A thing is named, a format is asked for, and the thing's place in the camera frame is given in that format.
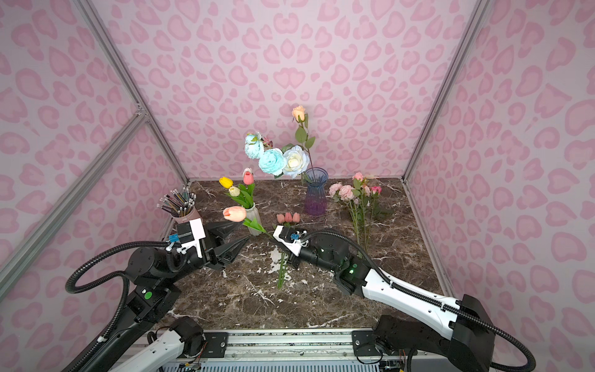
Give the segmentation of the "purple glass vase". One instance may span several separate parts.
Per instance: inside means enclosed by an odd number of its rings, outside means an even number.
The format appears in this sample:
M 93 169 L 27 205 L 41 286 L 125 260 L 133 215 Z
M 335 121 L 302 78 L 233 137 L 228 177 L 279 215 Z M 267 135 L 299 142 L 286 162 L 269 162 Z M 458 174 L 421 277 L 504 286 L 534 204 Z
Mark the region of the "purple glass vase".
M 305 181 L 307 185 L 305 212 L 314 216 L 325 214 L 327 208 L 325 186 L 328 172 L 320 167 L 312 167 L 305 172 Z

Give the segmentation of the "small pink twin rose stem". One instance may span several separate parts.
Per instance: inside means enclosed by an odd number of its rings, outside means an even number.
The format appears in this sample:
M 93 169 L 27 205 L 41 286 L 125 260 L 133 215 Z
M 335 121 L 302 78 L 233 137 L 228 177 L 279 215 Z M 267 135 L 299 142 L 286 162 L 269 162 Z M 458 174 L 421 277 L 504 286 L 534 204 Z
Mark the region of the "small pink twin rose stem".
M 335 202 L 344 204 L 349 210 L 357 243 L 361 243 L 362 227 L 364 226 L 360 221 L 359 194 L 359 190 L 354 186 L 342 182 L 336 182 L 329 188 L 329 196 Z

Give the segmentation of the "light pink double peony stem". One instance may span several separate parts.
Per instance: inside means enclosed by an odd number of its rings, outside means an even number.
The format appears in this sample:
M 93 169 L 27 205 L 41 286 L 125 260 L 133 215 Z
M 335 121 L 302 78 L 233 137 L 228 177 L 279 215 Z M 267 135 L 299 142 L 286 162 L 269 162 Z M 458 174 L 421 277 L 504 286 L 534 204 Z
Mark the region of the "light pink double peony stem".
M 358 196 L 353 200 L 355 205 L 355 221 L 357 224 L 357 232 L 361 237 L 367 234 L 367 213 L 371 211 L 371 191 L 366 184 L 361 184 L 359 188 L 355 189 Z

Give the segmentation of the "salmon pink rose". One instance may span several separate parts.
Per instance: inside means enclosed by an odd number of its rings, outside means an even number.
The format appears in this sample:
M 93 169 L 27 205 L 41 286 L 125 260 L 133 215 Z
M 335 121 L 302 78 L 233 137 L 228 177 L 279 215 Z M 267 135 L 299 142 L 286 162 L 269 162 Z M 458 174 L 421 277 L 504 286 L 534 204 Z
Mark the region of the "salmon pink rose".
M 359 188 L 361 184 L 366 184 L 368 186 L 368 179 L 361 172 L 357 172 L 353 176 L 353 186 Z M 368 248 L 368 232 L 369 229 L 367 227 L 367 234 L 361 237 L 361 243 L 359 243 L 365 250 Z

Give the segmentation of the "magenta rose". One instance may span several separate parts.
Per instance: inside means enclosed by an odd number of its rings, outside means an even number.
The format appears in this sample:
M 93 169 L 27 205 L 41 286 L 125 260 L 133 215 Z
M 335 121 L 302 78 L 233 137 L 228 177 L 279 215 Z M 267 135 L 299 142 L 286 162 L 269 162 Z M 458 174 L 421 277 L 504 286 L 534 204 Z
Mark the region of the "magenta rose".
M 381 201 L 381 186 L 373 186 L 370 188 L 370 216 L 375 221 L 382 221 L 390 214 Z

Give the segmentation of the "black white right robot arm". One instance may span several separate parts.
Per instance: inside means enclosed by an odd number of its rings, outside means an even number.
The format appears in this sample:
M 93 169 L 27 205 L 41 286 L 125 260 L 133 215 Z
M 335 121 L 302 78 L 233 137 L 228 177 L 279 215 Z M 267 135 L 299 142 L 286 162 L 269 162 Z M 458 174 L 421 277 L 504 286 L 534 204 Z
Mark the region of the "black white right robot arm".
M 307 232 L 278 226 L 274 239 L 297 262 L 332 272 L 341 292 L 383 303 L 412 318 L 405 322 L 381 317 L 374 333 L 382 353 L 428 351 L 461 371 L 536 368 L 528 347 L 496 327 L 473 296 L 455 299 L 402 281 L 382 270 L 361 245 L 333 229 Z

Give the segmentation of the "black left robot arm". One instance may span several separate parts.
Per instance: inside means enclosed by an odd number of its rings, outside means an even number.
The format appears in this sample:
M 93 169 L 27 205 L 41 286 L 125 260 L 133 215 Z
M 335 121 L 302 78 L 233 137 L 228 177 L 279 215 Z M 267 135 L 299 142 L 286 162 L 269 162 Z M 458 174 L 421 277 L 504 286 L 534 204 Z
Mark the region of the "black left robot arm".
M 175 238 L 123 243 L 82 264 L 66 281 L 68 293 L 91 291 L 118 277 L 123 289 L 113 317 L 65 369 L 110 370 L 125 351 L 172 310 L 181 296 L 178 281 L 203 268 L 221 271 L 234 262 L 250 240 L 249 236 L 229 240 L 238 227 L 238 223 L 230 221 L 202 224 L 196 219 L 178 225 Z M 79 284 L 94 266 L 128 250 L 133 253 L 125 270 Z

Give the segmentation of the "white ribbed vase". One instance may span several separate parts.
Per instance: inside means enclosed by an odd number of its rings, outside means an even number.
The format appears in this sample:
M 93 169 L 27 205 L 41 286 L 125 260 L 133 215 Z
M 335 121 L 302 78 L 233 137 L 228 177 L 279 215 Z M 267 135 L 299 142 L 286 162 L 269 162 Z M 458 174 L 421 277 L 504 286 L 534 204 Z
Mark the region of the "white ribbed vase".
M 249 233 L 253 236 L 262 234 L 262 222 L 257 206 L 252 206 L 246 210 L 246 220 L 244 223 Z

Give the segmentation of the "pink pen cup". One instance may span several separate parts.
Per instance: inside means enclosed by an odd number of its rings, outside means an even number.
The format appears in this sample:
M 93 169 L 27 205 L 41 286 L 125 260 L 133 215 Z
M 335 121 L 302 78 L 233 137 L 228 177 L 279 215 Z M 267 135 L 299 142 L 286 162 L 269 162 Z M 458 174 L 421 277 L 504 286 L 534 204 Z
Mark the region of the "pink pen cup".
M 200 219 L 201 215 L 199 213 L 199 211 L 195 208 L 195 206 L 192 206 L 191 208 L 186 210 L 186 213 L 181 216 L 181 217 L 174 217 L 173 220 L 177 223 L 177 224 L 181 224 L 181 223 L 187 223 L 189 221 L 195 220 L 195 219 Z

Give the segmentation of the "tulip bunch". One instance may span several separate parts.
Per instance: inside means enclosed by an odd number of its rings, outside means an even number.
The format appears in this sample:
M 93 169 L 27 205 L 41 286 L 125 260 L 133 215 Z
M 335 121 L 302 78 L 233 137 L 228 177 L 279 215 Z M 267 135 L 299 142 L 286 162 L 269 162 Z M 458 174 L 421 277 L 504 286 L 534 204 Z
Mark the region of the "tulip bunch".
M 229 198 L 243 208 L 251 209 L 255 206 L 253 198 L 255 179 L 251 168 L 247 167 L 243 170 L 243 179 L 240 183 L 235 183 L 230 178 L 220 178 L 218 182 L 226 189 Z

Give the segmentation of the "white rose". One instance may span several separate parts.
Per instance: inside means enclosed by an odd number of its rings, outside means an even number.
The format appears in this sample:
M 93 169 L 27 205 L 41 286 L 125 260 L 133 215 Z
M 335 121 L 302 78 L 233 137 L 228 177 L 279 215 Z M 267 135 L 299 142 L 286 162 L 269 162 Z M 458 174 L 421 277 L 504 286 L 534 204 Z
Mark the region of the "white rose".
M 286 150 L 283 153 L 285 159 L 285 166 L 283 168 L 283 175 L 297 178 L 297 176 L 304 173 L 310 165 L 310 157 L 303 147 L 296 145 Z

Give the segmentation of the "yellow peach rose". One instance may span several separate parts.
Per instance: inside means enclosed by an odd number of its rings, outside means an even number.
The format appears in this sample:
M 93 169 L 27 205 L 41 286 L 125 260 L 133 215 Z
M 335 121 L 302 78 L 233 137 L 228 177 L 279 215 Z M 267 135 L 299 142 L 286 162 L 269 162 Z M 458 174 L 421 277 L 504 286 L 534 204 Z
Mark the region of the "yellow peach rose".
M 305 107 L 298 105 L 292 109 L 293 120 L 297 123 L 297 130 L 295 132 L 295 139 L 298 144 L 306 151 L 310 166 L 314 167 L 311 156 L 311 149 L 314 147 L 316 137 L 311 135 L 309 130 L 309 115 Z

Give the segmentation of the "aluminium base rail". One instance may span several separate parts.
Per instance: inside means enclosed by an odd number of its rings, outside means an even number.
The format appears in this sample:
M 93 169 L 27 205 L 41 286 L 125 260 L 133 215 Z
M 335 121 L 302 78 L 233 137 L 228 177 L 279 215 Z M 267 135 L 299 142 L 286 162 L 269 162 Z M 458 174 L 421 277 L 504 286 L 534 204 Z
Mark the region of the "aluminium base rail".
M 70 371 L 153 371 L 177 359 L 282 360 L 309 358 L 384 357 L 418 352 L 445 357 L 460 371 L 487 371 L 491 367 L 495 334 L 476 326 L 457 324 L 451 338 L 440 336 L 421 322 L 381 317 L 372 330 L 281 330 L 268 333 L 204 331 L 192 319 L 170 326 L 159 338 L 123 363 L 121 356 L 143 335 L 134 327 L 113 333 L 99 343 L 86 361 L 75 361 Z

